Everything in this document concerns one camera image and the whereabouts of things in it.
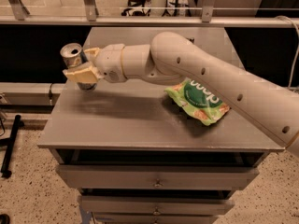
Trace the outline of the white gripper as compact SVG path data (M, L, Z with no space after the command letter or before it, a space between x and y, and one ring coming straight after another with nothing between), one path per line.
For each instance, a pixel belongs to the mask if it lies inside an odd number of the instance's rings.
M100 48L85 49L84 53L92 62L83 63L77 67L63 71L66 78L76 83L93 84L101 77L110 83L121 83L127 80L121 65L121 55L124 44L113 44Z

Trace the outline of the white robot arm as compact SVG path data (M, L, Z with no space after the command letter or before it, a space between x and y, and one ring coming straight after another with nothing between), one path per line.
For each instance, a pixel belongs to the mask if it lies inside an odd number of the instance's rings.
M299 156L299 95L222 61L182 35L162 32L146 45L61 48L68 80L95 84L141 79L159 85L194 80L291 154Z

